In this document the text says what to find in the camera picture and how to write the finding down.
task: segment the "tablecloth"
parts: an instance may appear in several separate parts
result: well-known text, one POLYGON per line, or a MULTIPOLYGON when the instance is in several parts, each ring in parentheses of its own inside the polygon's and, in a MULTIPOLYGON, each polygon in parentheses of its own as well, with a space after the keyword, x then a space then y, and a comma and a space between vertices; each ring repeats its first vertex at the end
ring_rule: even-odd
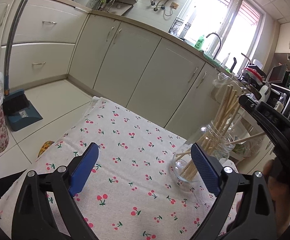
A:
MULTIPOLYGON (((95 142, 99 158, 74 201, 99 239, 190 239, 215 201, 203 181, 185 183, 173 173, 173 152, 185 139, 105 98, 93 98, 84 117, 51 145, 0 200, 0 227, 11 236, 21 185, 68 165, 95 142)), ((227 161, 224 165, 235 165, 227 161)), ((220 234, 236 215, 232 209, 220 234)), ((48 200, 59 230, 68 234, 55 198, 48 200)))

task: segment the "countertop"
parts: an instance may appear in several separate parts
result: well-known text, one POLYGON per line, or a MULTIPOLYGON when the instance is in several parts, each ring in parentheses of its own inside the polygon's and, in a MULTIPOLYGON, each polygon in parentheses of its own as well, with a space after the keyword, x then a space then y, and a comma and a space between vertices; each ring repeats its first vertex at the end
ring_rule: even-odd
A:
POLYGON ((186 42, 170 35, 169 33, 167 32, 164 32, 162 30, 159 30, 153 26, 150 26, 148 24, 145 24, 145 23, 142 23, 142 22, 139 22, 139 21, 136 21, 136 20, 133 20, 133 19, 130 19, 130 18, 127 18, 127 17, 124 17, 124 16, 120 16, 120 15, 116 15, 116 14, 112 14, 112 13, 107 13, 107 12, 102 12, 102 11, 97 11, 97 10, 92 10, 86 6, 83 6, 73 0, 54 0, 54 1, 57 1, 57 2, 61 2, 61 3, 64 3, 64 4, 67 4, 67 5, 70 5, 72 7, 75 7, 79 10, 82 10, 86 13, 89 13, 89 14, 94 14, 94 15, 99 15, 99 16, 103 16, 103 17, 107 17, 107 18, 111 18, 111 19, 116 19, 118 21, 122 21, 122 22, 126 22, 126 23, 129 23, 129 24, 132 24, 132 25, 135 25, 137 27, 140 27, 142 29, 145 29, 147 31, 150 31, 152 33, 155 33, 171 42, 174 42, 175 44, 181 46, 182 48, 188 50, 189 52, 193 53, 194 55, 196 55, 197 57, 201 58, 202 60, 204 60, 205 62, 208 62, 210 63, 213 67, 215 67, 218 71, 226 74, 226 75, 230 75, 225 69, 223 68, 219 68, 217 65, 213 65, 213 62, 209 61, 208 59, 206 59, 204 57, 204 54, 195 49, 194 47, 192 47, 191 45, 187 44, 186 42))

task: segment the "window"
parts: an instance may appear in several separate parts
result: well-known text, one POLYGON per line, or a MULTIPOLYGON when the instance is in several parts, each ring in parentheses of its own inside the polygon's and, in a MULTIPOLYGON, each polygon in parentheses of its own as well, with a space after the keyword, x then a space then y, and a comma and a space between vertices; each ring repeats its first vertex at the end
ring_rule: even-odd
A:
MULTIPOLYGON (((203 34, 205 37, 212 32, 219 34, 222 48, 216 59, 223 62, 230 53, 226 67, 231 68, 235 57, 234 73, 245 65, 241 53, 251 52, 261 22, 261 14, 245 0, 191 0, 179 17, 184 19, 184 24, 191 24, 183 37, 188 43, 195 44, 203 34)), ((218 38, 211 35, 205 39, 202 49, 215 55, 218 45, 218 38)))

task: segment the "tile floor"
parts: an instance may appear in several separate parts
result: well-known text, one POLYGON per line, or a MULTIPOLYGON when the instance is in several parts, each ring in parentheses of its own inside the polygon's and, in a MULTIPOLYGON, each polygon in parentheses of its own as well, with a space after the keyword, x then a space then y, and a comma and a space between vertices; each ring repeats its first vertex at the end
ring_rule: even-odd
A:
POLYGON ((9 145, 0 153, 0 178, 28 168, 46 141, 56 141, 79 121, 92 98, 67 80, 34 87, 25 94, 43 120, 17 132, 8 130, 9 145))

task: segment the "drawer handle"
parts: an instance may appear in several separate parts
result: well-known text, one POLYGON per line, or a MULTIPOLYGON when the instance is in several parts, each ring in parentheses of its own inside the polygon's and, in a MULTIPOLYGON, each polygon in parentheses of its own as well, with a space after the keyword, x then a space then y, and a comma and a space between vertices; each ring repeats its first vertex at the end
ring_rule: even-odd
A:
POLYGON ((118 33, 117 33, 117 35, 116 35, 116 37, 115 37, 114 44, 116 43, 117 36, 118 36, 118 34, 121 32, 121 30, 122 30, 122 29, 119 29, 119 31, 118 31, 118 33))
POLYGON ((43 21, 43 23, 57 24, 57 22, 51 22, 51 21, 43 21))
POLYGON ((115 27, 112 27, 111 30, 109 31, 109 33, 107 34, 106 42, 108 41, 109 35, 110 35, 110 33, 112 32, 113 29, 115 29, 115 27))
POLYGON ((6 17, 7 9, 8 9, 8 5, 6 5, 5 10, 4 10, 4 12, 3 12, 3 16, 1 17, 1 20, 0 20, 0 26, 3 25, 3 20, 4 20, 4 18, 6 17))
POLYGON ((199 82, 199 84, 198 84, 198 86, 196 88, 198 88, 203 83, 206 75, 207 75, 207 72, 205 71, 205 74, 204 74, 203 78, 201 79, 201 81, 199 82))
POLYGON ((31 66, 33 67, 33 66, 35 66, 35 65, 44 65, 44 64, 46 64, 46 62, 43 62, 43 63, 32 63, 31 66))
POLYGON ((195 71, 192 73, 192 76, 190 77, 190 79, 187 81, 187 83, 189 83, 192 78, 195 76, 195 73, 196 73, 196 70, 197 70, 198 67, 195 68, 195 71))

